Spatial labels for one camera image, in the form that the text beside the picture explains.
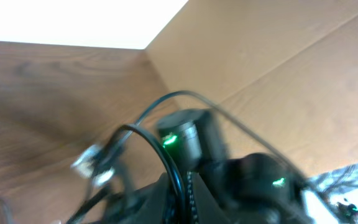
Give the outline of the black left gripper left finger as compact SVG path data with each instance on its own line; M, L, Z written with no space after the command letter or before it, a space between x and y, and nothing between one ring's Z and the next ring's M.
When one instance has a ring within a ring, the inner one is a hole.
M175 222L175 196L163 173L158 181L132 191L111 194L101 218L102 224L166 224Z

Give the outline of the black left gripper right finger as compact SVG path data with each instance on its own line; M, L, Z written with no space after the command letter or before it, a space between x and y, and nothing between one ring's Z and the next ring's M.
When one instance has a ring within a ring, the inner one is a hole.
M188 223L230 224L198 173L187 172L186 181Z

